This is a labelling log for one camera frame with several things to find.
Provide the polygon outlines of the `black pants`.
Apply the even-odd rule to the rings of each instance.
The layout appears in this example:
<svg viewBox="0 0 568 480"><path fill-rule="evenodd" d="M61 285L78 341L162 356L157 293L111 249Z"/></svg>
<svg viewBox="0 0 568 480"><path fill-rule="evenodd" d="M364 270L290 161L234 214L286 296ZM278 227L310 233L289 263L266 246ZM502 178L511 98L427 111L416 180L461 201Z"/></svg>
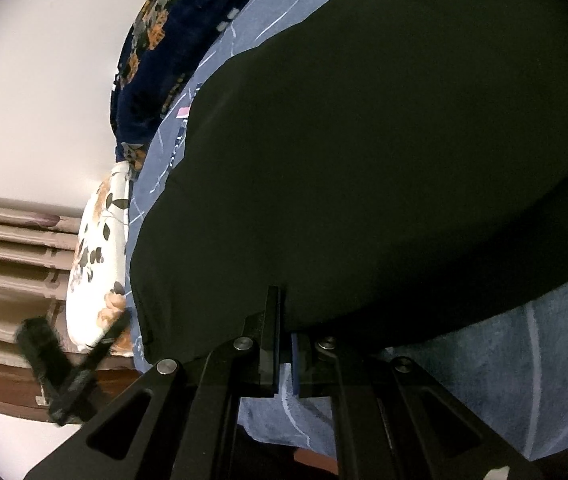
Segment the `black pants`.
<svg viewBox="0 0 568 480"><path fill-rule="evenodd" d="M291 328L419 344L568 282L568 0L331 0L225 62L145 216L150 361Z"/></svg>

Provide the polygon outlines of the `white floral pillow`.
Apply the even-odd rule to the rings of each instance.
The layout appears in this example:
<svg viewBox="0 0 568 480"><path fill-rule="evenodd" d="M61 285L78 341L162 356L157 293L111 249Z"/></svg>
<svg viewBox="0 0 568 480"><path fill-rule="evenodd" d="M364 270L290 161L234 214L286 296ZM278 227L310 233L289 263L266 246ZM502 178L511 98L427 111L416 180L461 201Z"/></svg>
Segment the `white floral pillow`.
<svg viewBox="0 0 568 480"><path fill-rule="evenodd" d="M131 166L118 162L84 208L66 294L72 343L88 351L126 310Z"/></svg>

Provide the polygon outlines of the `wooden slatted headboard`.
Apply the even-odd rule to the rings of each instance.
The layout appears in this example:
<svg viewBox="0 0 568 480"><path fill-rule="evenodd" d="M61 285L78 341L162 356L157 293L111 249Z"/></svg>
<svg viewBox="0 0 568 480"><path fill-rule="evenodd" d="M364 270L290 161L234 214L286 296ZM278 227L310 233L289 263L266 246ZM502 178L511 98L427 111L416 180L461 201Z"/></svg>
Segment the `wooden slatted headboard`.
<svg viewBox="0 0 568 480"><path fill-rule="evenodd" d="M80 220L0 205L0 414L45 422L48 392L15 342L27 318L43 316L72 363L83 350L69 337L66 296Z"/></svg>

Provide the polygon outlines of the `blue grid-pattern blanket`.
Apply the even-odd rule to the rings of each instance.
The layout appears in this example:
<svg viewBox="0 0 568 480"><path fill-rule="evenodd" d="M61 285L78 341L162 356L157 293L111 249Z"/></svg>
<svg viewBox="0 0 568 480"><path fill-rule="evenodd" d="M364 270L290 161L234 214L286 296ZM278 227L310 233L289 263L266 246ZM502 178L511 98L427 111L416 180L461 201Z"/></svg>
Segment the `blue grid-pattern blanket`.
<svg viewBox="0 0 568 480"><path fill-rule="evenodd" d="M131 262L141 226L185 154L186 128L203 84L230 58L261 46L331 0L250 0L208 49L151 140L133 188L128 304L136 318L133 359L149 370L132 295ZM419 344L404 353L529 458L568 448L568 282L538 299Z"/></svg>

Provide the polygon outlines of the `navy floral quilt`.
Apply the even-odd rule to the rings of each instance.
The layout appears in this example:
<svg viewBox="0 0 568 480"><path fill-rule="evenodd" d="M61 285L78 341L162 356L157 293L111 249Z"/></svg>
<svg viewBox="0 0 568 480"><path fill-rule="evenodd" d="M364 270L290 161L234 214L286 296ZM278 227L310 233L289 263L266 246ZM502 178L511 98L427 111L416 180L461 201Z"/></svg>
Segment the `navy floral quilt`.
<svg viewBox="0 0 568 480"><path fill-rule="evenodd" d="M250 0L146 0L110 95L116 162L139 170L161 121L203 56Z"/></svg>

